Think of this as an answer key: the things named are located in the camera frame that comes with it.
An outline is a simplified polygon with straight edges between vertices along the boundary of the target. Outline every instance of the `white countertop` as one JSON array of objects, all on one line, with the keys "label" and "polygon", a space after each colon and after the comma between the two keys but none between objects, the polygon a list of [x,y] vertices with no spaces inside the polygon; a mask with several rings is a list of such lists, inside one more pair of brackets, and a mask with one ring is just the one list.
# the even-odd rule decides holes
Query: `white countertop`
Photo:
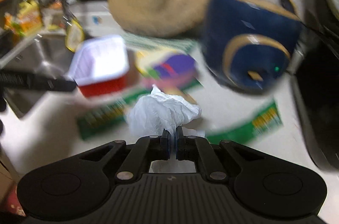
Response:
[{"label": "white countertop", "polygon": [[[305,166],[319,173],[328,187],[328,194],[319,216],[328,224],[339,219],[339,177],[337,173],[319,170],[309,157],[300,130],[294,105],[290,76],[285,74],[277,86],[264,96],[236,93],[221,87],[204,65],[201,52],[196,48],[192,56],[198,63],[199,81],[203,87],[192,89],[189,94],[202,108],[202,118],[189,128],[214,130],[230,127],[250,117],[262,105],[275,99],[283,126],[277,131],[255,139],[250,147]],[[1,146],[20,174],[54,161],[84,152],[107,142],[123,139],[127,144],[135,143],[138,136],[131,134],[126,124],[83,141],[78,133],[76,116],[86,112],[95,104],[107,103],[114,97],[105,96],[85,99],[79,91],[68,93],[46,93],[35,107],[22,119],[18,119],[9,108],[0,115],[5,130],[0,138]]]}]

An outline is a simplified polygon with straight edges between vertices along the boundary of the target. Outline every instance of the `yellow package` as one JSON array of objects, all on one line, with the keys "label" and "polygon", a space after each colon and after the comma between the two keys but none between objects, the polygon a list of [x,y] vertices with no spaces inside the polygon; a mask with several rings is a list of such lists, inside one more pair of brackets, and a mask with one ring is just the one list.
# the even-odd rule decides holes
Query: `yellow package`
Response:
[{"label": "yellow package", "polygon": [[78,45],[83,42],[85,39],[84,31],[77,21],[76,18],[73,18],[71,20],[70,25],[68,26],[66,30],[66,38],[65,38],[65,45],[66,47],[71,50],[72,52],[75,52]]},{"label": "yellow package", "polygon": [[13,17],[5,13],[5,29],[20,36],[29,36],[41,29],[43,23],[37,0],[24,0],[19,4],[19,13]]}]

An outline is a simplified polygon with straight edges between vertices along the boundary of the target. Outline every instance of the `white plastic container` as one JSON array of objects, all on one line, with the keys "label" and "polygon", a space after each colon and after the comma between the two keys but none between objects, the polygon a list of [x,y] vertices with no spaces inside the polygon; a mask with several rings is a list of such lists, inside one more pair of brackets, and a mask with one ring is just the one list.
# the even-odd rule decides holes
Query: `white plastic container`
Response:
[{"label": "white plastic container", "polygon": [[68,76],[86,97],[119,91],[129,70],[124,39],[108,35],[84,41],[73,57]]}]

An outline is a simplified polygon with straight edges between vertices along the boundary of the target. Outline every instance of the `screw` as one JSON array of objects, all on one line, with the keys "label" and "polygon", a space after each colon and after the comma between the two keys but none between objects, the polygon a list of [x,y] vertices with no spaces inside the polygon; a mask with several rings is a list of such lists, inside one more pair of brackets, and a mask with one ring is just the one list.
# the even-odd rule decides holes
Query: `screw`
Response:
[{"label": "screw", "polygon": [[117,178],[120,180],[130,180],[133,178],[133,173],[130,171],[121,171],[117,174]]},{"label": "screw", "polygon": [[169,180],[169,181],[172,181],[172,180],[175,180],[175,179],[177,179],[175,176],[169,176],[169,177],[167,177],[167,180]]},{"label": "screw", "polygon": [[223,173],[222,171],[213,171],[211,174],[210,174],[210,177],[213,179],[213,180],[223,180],[226,178],[226,173]]},{"label": "screw", "polygon": [[22,60],[22,55],[18,55],[15,57],[16,62],[19,62],[20,60]]}]

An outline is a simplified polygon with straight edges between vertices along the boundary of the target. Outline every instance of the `white plastic bag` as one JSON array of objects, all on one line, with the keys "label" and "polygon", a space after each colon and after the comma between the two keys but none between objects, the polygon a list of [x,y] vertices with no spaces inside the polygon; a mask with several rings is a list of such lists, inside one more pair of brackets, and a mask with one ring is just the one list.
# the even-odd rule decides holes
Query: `white plastic bag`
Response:
[{"label": "white plastic bag", "polygon": [[178,126],[199,118],[201,107],[183,97],[167,95],[153,85],[150,95],[143,96],[127,114],[129,131],[140,137],[161,135],[166,129],[172,135]]}]

